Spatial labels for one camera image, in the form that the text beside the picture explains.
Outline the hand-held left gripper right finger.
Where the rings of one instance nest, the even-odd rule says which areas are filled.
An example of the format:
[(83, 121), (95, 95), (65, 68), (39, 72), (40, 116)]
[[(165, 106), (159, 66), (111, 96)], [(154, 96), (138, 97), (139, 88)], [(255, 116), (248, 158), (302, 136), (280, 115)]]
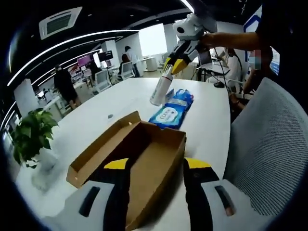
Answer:
[(249, 196), (220, 180), (207, 162), (186, 157), (183, 177), (192, 231), (263, 231), (272, 220), (253, 209)]

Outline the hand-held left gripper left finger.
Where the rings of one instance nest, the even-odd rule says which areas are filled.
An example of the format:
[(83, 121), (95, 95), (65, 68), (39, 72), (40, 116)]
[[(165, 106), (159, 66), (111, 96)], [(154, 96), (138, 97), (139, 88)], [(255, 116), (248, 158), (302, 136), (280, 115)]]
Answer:
[(65, 200), (59, 214), (45, 218), (49, 230), (125, 230), (130, 185), (127, 162), (124, 158), (100, 167), (97, 181), (87, 181)]

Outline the person's right hand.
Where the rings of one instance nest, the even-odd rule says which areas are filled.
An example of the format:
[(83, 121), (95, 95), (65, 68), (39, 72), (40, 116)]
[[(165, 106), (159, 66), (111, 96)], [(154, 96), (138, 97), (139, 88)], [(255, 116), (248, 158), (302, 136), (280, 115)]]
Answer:
[(216, 39), (215, 39), (215, 33), (207, 33), (204, 34), (200, 38), (200, 44), (208, 49), (215, 48), (217, 46)]

